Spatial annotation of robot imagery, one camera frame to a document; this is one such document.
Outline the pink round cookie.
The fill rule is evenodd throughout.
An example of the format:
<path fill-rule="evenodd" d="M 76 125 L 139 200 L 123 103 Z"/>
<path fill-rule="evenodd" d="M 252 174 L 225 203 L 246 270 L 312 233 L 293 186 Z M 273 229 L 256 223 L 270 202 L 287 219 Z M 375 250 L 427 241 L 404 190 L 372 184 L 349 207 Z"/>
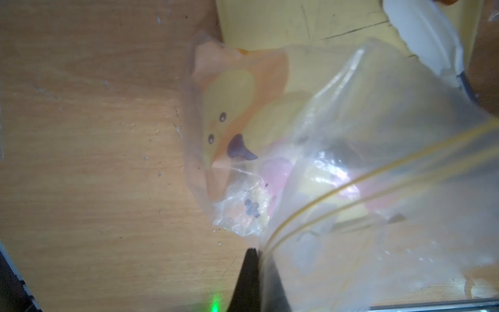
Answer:
<path fill-rule="evenodd" d="M 270 196 L 277 196 L 286 185 L 294 164 L 286 158 L 266 160 L 259 169 L 262 187 Z"/>

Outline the metal tongs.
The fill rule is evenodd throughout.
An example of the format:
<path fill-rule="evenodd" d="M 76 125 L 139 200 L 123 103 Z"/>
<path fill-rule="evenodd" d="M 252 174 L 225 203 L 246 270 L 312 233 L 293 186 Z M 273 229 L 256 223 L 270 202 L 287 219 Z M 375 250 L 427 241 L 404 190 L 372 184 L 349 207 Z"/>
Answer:
<path fill-rule="evenodd" d="M 465 1 L 383 1 L 383 10 L 409 51 L 453 88 L 477 102 L 466 75 L 466 52 L 459 30 L 471 31 Z"/>

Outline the clear resealable bag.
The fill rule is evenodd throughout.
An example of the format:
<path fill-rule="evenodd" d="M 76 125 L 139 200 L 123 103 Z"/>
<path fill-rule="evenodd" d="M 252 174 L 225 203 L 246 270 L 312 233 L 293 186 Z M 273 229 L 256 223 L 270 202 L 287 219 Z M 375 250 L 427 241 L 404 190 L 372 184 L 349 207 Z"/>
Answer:
<path fill-rule="evenodd" d="M 379 40 L 245 51 L 201 34 L 185 176 L 214 224 L 273 256 L 292 311 L 374 304 L 498 263 L 498 119 Z M 294 164 L 277 196 L 261 165 Z"/>

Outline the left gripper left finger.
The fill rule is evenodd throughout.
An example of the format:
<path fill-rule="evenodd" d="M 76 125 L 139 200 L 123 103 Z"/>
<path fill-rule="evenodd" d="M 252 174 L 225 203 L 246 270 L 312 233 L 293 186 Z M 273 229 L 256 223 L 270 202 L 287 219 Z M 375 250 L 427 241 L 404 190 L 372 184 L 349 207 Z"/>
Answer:
<path fill-rule="evenodd" d="M 246 251 L 228 312 L 259 312 L 261 295 L 259 286 L 259 255 L 255 248 Z"/>

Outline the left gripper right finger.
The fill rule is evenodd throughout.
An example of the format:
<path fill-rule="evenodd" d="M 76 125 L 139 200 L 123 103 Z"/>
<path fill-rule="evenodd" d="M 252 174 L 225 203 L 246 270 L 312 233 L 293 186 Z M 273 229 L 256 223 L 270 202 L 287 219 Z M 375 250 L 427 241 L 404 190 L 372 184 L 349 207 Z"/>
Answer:
<path fill-rule="evenodd" d="M 261 311 L 292 311 L 273 256 L 260 253 Z"/>

